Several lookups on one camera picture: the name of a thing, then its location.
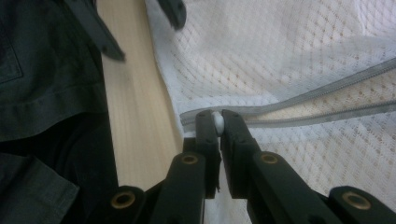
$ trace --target white fabric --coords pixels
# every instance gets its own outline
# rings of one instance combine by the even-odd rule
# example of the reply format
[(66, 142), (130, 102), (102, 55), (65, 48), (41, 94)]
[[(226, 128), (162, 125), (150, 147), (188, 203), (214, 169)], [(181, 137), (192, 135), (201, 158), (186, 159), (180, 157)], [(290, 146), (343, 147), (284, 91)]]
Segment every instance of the white fabric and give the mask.
[[(210, 106), (283, 102), (396, 58), (395, 0), (184, 0), (175, 32), (157, 0), (146, 0), (159, 69), (179, 115)], [(287, 119), (395, 100), (396, 71), (279, 113)], [(351, 185), (396, 211), (396, 115), (304, 127), (251, 129), (325, 195)], [(206, 223), (248, 223), (245, 202), (222, 192), (206, 203)]]

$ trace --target black cloth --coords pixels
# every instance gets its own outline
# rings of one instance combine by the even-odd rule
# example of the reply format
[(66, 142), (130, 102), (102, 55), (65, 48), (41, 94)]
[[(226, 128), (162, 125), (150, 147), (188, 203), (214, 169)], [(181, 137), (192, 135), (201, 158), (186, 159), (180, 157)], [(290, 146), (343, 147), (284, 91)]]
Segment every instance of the black cloth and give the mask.
[(83, 223), (118, 186), (99, 50), (62, 0), (0, 0), (0, 223)]

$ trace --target dark gray fabric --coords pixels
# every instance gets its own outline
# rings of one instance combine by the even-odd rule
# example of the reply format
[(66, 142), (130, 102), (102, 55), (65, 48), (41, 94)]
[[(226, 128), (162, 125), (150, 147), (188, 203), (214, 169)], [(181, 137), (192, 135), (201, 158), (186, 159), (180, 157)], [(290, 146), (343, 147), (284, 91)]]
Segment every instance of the dark gray fabric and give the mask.
[(60, 223), (78, 194), (77, 186), (33, 157), (0, 153), (0, 171), (3, 224)]
[(100, 54), (63, 1), (0, 0), (0, 142), (106, 112)]

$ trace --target light wood surface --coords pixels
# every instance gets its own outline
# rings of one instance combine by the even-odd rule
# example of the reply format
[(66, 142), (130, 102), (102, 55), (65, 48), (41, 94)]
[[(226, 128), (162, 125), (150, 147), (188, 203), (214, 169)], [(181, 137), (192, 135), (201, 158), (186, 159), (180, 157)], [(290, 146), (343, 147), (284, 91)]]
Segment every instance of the light wood surface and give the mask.
[(181, 137), (155, 63), (144, 0), (97, 6), (126, 54), (125, 63), (103, 57), (119, 183), (146, 190), (166, 177)]

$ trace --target metal grommet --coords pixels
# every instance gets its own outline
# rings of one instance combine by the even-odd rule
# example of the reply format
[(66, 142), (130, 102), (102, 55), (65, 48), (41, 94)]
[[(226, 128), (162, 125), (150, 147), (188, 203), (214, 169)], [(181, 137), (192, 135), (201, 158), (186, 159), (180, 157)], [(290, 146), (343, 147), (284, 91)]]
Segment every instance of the metal grommet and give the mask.
[(352, 191), (345, 192), (342, 197), (344, 201), (357, 209), (368, 210), (371, 208), (371, 204), (367, 199)]
[(277, 163), (277, 157), (269, 154), (263, 154), (262, 161), (268, 164), (275, 164)]
[(134, 203), (136, 197), (131, 191), (119, 192), (111, 199), (111, 206), (115, 209), (124, 209)]
[(198, 162), (198, 158), (196, 156), (193, 156), (193, 155), (187, 155), (187, 156), (182, 157), (181, 161), (183, 161), (183, 163), (191, 165), (191, 164), (197, 163)]

